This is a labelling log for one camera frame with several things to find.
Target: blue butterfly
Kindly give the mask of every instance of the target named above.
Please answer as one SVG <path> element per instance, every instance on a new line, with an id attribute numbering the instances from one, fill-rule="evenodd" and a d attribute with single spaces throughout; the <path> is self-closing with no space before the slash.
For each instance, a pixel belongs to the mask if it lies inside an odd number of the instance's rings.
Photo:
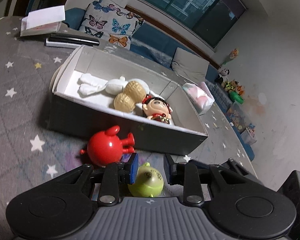
<path id="1" fill-rule="evenodd" d="M 103 12 L 105 12 L 105 13 L 110 12 L 110 11 L 113 11 L 113 9 L 110 8 L 109 6 L 104 7 L 104 6 L 100 5 L 101 2 L 102 2 L 102 0 L 99 0 L 98 2 L 97 2 L 97 1 L 94 1 L 94 2 L 92 3 L 92 4 L 94 5 L 95 10 L 100 10 L 100 11 L 103 11 Z"/>
<path id="2" fill-rule="evenodd" d="M 85 33 L 90 34 L 95 37 L 98 37 L 98 38 L 101 38 L 103 36 L 103 32 L 96 32 L 96 33 L 92 34 L 92 31 L 89 27 L 85 27 Z"/>
<path id="3" fill-rule="evenodd" d="M 114 31 L 115 33 L 121 32 L 121 35 L 125 35 L 126 31 L 130 27 L 130 23 L 121 26 L 116 19 L 113 19 L 112 26 L 113 26 L 112 31 Z"/>

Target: yellow star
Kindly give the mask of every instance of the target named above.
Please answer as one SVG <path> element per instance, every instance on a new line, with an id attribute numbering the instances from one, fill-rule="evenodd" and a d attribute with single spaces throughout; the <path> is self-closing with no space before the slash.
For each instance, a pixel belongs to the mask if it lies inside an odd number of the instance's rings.
<path id="1" fill-rule="evenodd" d="M 42 65 L 39 62 L 37 62 L 36 64 L 34 64 L 34 66 L 35 66 L 36 69 L 42 67 Z"/>

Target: silver screw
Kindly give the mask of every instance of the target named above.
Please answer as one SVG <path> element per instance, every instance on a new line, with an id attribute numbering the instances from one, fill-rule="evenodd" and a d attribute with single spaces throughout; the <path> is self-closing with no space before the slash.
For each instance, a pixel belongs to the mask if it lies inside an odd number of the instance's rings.
<path id="1" fill-rule="evenodd" d="M 190 203 L 200 203 L 202 201 L 202 197 L 197 195 L 191 195 L 187 197 L 187 201 Z"/>
<path id="2" fill-rule="evenodd" d="M 100 197 L 100 201 L 103 203 L 113 203 L 115 201 L 115 197 L 110 195 L 104 195 Z"/>

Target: red toy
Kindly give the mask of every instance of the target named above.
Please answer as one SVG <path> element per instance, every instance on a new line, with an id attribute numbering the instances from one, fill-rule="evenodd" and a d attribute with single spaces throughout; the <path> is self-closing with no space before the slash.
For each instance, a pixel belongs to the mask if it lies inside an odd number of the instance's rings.
<path id="1" fill-rule="evenodd" d="M 129 133 L 128 138 L 120 140 L 116 135 L 119 130 L 120 126 L 115 125 L 106 131 L 97 132 L 90 138 L 87 150 L 81 150 L 80 154 L 88 153 L 92 162 L 98 166 L 120 161 L 123 153 L 134 152 L 134 137 Z"/>

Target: white basket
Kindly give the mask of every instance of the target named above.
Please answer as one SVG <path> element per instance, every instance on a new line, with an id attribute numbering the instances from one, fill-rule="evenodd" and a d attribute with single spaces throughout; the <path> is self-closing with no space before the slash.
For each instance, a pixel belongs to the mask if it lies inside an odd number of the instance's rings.
<path id="1" fill-rule="evenodd" d="M 242 132 L 241 138 L 244 143 L 249 145 L 252 145 L 257 141 L 256 135 L 252 137 L 247 128 Z"/>

